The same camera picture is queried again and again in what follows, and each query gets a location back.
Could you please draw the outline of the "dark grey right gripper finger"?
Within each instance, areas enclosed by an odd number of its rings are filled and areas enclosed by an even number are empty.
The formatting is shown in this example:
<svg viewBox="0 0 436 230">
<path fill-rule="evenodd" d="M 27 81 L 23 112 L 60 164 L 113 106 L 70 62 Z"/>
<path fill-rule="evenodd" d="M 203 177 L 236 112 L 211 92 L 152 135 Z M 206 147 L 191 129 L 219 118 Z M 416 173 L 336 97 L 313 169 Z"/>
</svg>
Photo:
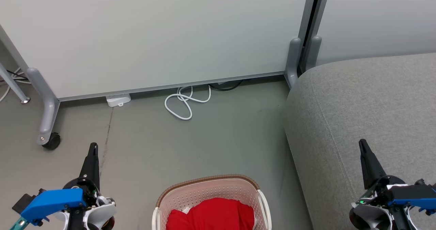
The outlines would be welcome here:
<svg viewBox="0 0 436 230">
<path fill-rule="evenodd" d="M 361 168 L 364 182 L 364 189 L 371 188 L 379 179 L 386 176 L 386 172 L 380 165 L 376 155 L 372 152 L 365 139 L 359 141 L 361 152 Z"/>
</svg>

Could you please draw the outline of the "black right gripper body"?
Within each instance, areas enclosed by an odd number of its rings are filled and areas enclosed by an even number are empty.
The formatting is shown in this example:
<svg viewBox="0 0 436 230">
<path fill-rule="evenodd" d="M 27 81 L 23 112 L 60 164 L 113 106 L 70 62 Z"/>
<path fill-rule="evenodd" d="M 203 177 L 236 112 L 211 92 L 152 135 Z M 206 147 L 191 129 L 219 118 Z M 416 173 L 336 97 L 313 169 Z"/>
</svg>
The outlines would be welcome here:
<svg viewBox="0 0 436 230">
<path fill-rule="evenodd" d="M 406 186 L 407 184 L 400 178 L 392 175 L 377 176 L 371 178 L 364 177 L 365 193 L 359 198 L 360 205 L 386 204 L 387 191 L 393 186 Z"/>
</svg>

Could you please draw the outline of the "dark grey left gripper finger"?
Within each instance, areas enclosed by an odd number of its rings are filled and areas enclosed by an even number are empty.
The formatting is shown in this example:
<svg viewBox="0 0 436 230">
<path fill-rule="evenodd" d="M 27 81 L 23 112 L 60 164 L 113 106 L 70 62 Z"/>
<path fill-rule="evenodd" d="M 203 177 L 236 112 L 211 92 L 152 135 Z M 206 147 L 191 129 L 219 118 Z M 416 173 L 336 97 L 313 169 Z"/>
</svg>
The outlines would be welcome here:
<svg viewBox="0 0 436 230">
<path fill-rule="evenodd" d="M 91 180 L 96 188 L 100 189 L 98 145 L 95 142 L 90 143 L 88 154 L 84 159 L 79 177 Z"/>
</svg>

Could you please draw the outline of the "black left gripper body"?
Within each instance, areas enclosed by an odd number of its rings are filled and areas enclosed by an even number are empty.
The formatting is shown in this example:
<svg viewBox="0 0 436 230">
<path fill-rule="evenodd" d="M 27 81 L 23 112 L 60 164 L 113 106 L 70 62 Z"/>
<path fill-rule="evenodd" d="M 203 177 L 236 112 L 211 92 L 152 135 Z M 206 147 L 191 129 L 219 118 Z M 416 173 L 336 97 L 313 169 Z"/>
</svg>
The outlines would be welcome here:
<svg viewBox="0 0 436 230">
<path fill-rule="evenodd" d="M 86 207 L 97 207 L 100 193 L 100 179 L 76 178 L 64 185 L 64 189 L 81 188 Z"/>
</svg>

